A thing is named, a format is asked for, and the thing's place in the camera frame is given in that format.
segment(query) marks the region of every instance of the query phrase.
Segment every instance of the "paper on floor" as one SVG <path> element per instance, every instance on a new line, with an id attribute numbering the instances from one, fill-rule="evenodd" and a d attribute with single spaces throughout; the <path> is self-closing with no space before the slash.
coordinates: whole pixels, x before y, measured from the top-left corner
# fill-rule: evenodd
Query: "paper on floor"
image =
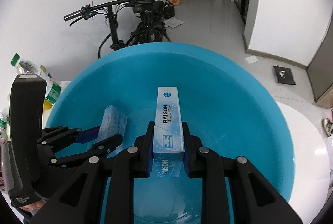
<path id="1" fill-rule="evenodd" d="M 185 23 L 184 21 L 175 19 L 174 17 L 171 17 L 171 18 L 164 21 L 165 26 L 166 27 L 171 27 L 171 28 L 175 28 L 175 27 L 177 27 L 181 24 L 184 24 L 184 23 Z"/>
<path id="2" fill-rule="evenodd" d="M 250 57 L 247 57 L 245 59 L 246 59 L 248 64 L 258 61 L 258 58 L 256 56 L 250 56 Z"/>

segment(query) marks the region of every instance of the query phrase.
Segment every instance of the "green bottle cap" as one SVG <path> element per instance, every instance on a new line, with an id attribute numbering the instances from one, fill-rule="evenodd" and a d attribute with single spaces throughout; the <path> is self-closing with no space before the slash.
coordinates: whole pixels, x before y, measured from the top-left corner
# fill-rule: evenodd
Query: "green bottle cap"
<path id="1" fill-rule="evenodd" d="M 13 65 L 15 67 L 16 63 L 19 61 L 21 57 L 19 56 L 19 54 L 15 54 L 14 57 L 12 58 L 12 61 L 10 62 L 11 65 Z"/>

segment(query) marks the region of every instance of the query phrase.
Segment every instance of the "bicycle handlebar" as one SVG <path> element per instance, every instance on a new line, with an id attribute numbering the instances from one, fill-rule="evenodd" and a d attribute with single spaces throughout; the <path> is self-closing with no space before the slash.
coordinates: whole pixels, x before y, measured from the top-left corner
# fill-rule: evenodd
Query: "bicycle handlebar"
<path id="1" fill-rule="evenodd" d="M 129 3 L 129 2 L 131 4 L 136 5 L 136 4 L 139 4 L 140 2 L 144 2 L 144 1 L 154 1 L 154 0 L 115 0 L 115 1 L 103 3 L 103 4 L 100 4 L 100 5 L 97 5 L 97 6 L 93 6 L 93 7 L 90 7 L 90 5 L 85 5 L 81 8 L 81 10 L 78 10 L 76 12 L 65 15 L 64 20 L 65 20 L 65 22 L 67 22 L 67 21 L 69 21 L 71 19 L 74 19 L 76 17 L 83 16 L 87 12 L 87 9 L 89 9 L 89 11 L 97 11 L 97 10 L 100 10 L 100 9 L 105 8 L 107 6 L 125 4 L 125 3 Z"/>

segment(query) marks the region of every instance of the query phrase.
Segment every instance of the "human hand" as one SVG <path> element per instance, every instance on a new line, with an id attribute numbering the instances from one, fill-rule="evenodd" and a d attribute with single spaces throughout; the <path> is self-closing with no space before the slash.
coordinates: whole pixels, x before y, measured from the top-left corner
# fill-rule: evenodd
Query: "human hand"
<path id="1" fill-rule="evenodd" d="M 44 204 L 45 204 L 45 202 L 43 200 L 40 200 L 40 201 L 36 201 L 32 204 L 22 206 L 20 208 L 22 210 L 26 211 L 26 212 L 30 212 L 30 210 L 39 210 L 39 209 L 41 209 Z"/>

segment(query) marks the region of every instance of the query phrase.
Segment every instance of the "gray tile floor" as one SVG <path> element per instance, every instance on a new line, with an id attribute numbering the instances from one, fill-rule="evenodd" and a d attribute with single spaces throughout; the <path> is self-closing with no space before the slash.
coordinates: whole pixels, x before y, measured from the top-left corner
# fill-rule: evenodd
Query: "gray tile floor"
<path id="1" fill-rule="evenodd" d="M 168 28 L 173 42 L 192 44 L 219 53 L 251 73 L 273 96 L 306 116 L 325 137 L 321 119 L 331 118 L 331 111 L 316 106 L 311 85 L 305 70 L 280 61 L 258 57 L 248 64 L 242 34 L 244 24 L 234 2 L 230 0 L 184 0 L 176 6 L 176 18 L 185 21 L 175 28 Z M 297 85 L 277 84 L 273 66 L 292 69 Z"/>

